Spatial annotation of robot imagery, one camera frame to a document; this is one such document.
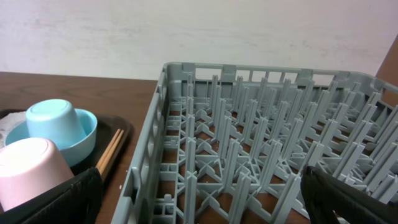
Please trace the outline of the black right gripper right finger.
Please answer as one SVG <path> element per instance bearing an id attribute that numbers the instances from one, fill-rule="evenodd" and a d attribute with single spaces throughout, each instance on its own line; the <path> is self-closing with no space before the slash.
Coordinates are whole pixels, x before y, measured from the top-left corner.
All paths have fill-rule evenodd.
<path id="1" fill-rule="evenodd" d="M 314 166 L 302 171 L 300 190 L 311 223 L 397 223 L 397 209 Z"/>

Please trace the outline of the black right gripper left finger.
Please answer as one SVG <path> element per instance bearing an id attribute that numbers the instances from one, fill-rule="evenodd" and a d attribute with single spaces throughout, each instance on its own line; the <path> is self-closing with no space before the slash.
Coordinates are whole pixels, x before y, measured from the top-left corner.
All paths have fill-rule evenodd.
<path id="1" fill-rule="evenodd" d="M 103 181 L 92 167 L 1 214 L 1 223 L 94 223 L 102 205 Z"/>

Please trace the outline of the white napkin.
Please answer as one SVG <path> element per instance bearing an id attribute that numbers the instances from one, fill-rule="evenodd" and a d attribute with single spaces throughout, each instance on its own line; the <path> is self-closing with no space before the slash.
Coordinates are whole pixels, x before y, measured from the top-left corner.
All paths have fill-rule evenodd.
<path id="1" fill-rule="evenodd" d="M 18 125 L 26 120 L 25 111 L 9 113 L 1 118 L 0 132 L 1 132 L 1 148 L 5 146 L 7 135 Z"/>

